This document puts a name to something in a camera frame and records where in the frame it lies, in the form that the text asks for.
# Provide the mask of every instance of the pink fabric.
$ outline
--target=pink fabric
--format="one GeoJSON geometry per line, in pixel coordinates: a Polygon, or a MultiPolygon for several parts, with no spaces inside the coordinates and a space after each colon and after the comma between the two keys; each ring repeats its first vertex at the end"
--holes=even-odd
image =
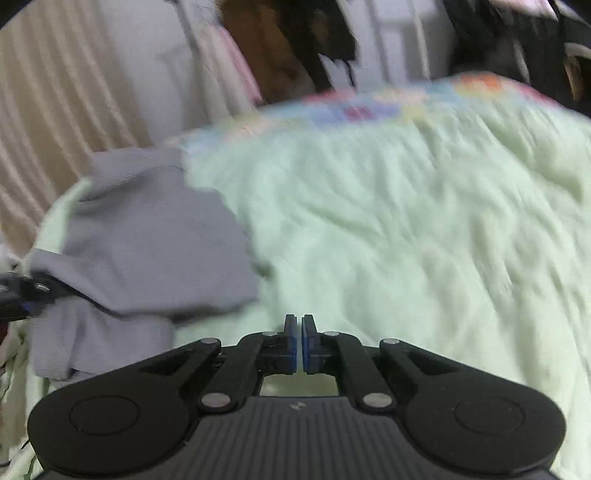
{"type": "Polygon", "coordinates": [[[250,98],[252,103],[261,103],[261,89],[259,88],[254,75],[252,74],[251,68],[248,66],[248,63],[244,59],[242,52],[238,48],[238,45],[236,45],[236,42],[234,42],[234,39],[228,30],[223,27],[218,27],[217,31],[230,57],[232,58],[232,63],[236,67],[236,70],[242,79],[242,84],[246,90],[246,95],[248,98],[250,98]]]}

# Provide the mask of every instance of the black object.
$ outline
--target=black object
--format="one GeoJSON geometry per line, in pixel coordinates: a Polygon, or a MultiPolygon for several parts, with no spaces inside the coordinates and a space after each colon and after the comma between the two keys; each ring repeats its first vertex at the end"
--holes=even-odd
{"type": "Polygon", "coordinates": [[[544,395],[395,339],[302,319],[304,371],[340,396],[259,397],[296,371],[297,321],[202,339],[62,388],[30,415],[44,480],[552,480],[565,422],[544,395]]]}
{"type": "MultiPolygon", "coordinates": [[[[489,0],[442,0],[456,30],[450,73],[485,70],[531,85],[562,105],[586,113],[591,100],[591,27],[561,13],[557,19],[536,17],[489,0]],[[565,66],[569,59],[578,65],[565,66]]],[[[591,21],[584,1],[568,2],[591,21]]]]}
{"type": "Polygon", "coordinates": [[[82,296],[64,283],[44,274],[33,278],[13,272],[0,274],[0,325],[36,316],[60,297],[82,296]]]}
{"type": "MultiPolygon", "coordinates": [[[[314,83],[317,93],[332,88],[324,65],[318,56],[322,53],[333,62],[342,60],[351,68],[350,62],[356,59],[357,43],[343,12],[336,0],[273,0],[277,11],[278,26],[283,36],[314,83]],[[326,41],[318,39],[313,32],[312,23],[316,14],[325,19],[326,41]]],[[[355,87],[353,76],[349,73],[351,86],[355,87]]]]}

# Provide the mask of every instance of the rumpled bedding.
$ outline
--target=rumpled bedding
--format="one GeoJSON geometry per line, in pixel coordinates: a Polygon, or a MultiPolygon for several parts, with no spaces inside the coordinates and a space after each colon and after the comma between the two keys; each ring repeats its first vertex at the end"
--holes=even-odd
{"type": "MultiPolygon", "coordinates": [[[[187,183],[218,189],[249,235],[261,291],[238,314],[177,329],[177,345],[233,344],[286,313],[368,345],[402,338],[549,395],[568,425],[553,471],[591,479],[587,119],[509,80],[463,76],[264,109],[170,143],[186,151],[187,183]]],[[[60,252],[86,188],[54,205],[38,248],[60,252]]],[[[17,419],[2,427],[0,461],[18,452],[9,480],[40,471],[20,448],[49,388],[27,370],[24,323],[0,359],[2,421],[17,419]]],[[[325,388],[291,380],[291,393],[325,388]]]]}

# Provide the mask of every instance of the white wall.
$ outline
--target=white wall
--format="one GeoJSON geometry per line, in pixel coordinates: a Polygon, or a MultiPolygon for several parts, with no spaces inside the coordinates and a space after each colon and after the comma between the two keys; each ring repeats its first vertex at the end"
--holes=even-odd
{"type": "Polygon", "coordinates": [[[105,28],[152,141],[203,123],[191,51],[164,0],[99,0],[105,28]]]}
{"type": "MultiPolygon", "coordinates": [[[[387,72],[382,71],[379,61],[369,14],[371,1],[346,3],[359,43],[360,61],[355,67],[358,87],[368,90],[388,80],[397,86],[420,80],[421,63],[407,0],[373,0],[386,44],[387,72]]],[[[426,31],[432,74],[442,76],[451,26],[440,0],[415,2],[426,31]]],[[[194,62],[174,7],[164,0],[99,0],[99,9],[151,139],[159,142],[202,124],[194,62]]],[[[328,63],[334,85],[348,86],[345,68],[328,63]]]]}

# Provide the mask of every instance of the brown fabric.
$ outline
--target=brown fabric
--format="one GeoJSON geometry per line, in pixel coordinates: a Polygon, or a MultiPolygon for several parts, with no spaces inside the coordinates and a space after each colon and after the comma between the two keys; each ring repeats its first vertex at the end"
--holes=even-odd
{"type": "Polygon", "coordinates": [[[248,62],[265,101],[289,99],[300,64],[279,29],[277,13],[259,0],[228,0],[221,11],[224,27],[248,62]]]}
{"type": "Polygon", "coordinates": [[[277,0],[277,21],[295,57],[312,79],[316,93],[330,90],[332,85],[318,54],[321,51],[312,31],[313,15],[301,0],[277,0]]]}

